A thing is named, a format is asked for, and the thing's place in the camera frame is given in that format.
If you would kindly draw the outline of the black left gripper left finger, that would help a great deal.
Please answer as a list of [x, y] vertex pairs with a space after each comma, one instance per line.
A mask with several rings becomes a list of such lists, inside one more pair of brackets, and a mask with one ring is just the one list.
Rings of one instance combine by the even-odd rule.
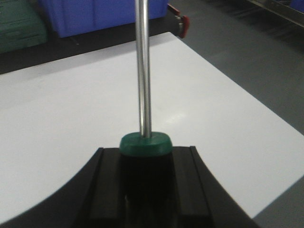
[[120, 158], [117, 148], [99, 148], [63, 187], [1, 227], [124, 227]]

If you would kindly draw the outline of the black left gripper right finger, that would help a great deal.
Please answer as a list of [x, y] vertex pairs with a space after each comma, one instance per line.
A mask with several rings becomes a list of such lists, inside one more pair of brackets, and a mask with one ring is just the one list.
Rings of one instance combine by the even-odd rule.
[[179, 228], [257, 228], [200, 158], [196, 147], [174, 147], [174, 187]]

